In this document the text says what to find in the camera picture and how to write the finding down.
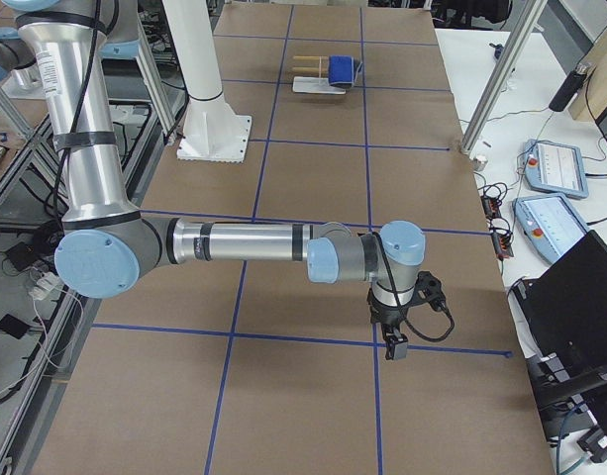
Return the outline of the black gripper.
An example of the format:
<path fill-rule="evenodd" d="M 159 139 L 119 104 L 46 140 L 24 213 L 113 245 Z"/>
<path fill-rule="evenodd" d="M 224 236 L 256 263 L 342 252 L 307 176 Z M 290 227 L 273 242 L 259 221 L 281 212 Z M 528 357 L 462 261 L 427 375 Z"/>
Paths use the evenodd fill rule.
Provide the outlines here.
<path fill-rule="evenodd" d="M 408 337 L 400 332 L 400 325 L 406 319 L 410 303 L 392 306 L 380 302 L 372 291 L 368 292 L 367 303 L 370 311 L 370 322 L 380 324 L 384 332 L 386 360 L 400 360 L 407 356 Z"/>

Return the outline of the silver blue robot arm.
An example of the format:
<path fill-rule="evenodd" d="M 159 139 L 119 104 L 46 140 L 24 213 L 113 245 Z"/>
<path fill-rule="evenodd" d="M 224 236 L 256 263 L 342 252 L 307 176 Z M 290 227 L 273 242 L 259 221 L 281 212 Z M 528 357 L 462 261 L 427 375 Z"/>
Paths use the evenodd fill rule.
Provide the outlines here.
<path fill-rule="evenodd" d="M 101 49 L 138 32 L 133 1 L 14 1 L 21 40 L 38 63 L 59 156 L 57 189 L 67 193 L 64 235 L 54 254 L 61 280 L 98 299 L 131 289 L 153 269 L 190 259 L 303 262 L 315 283 L 365 281 L 386 356 L 405 357 L 400 330 L 418 302 L 426 250 L 406 221 L 354 235 L 339 223 L 191 223 L 146 219 L 125 188 L 109 110 Z"/>

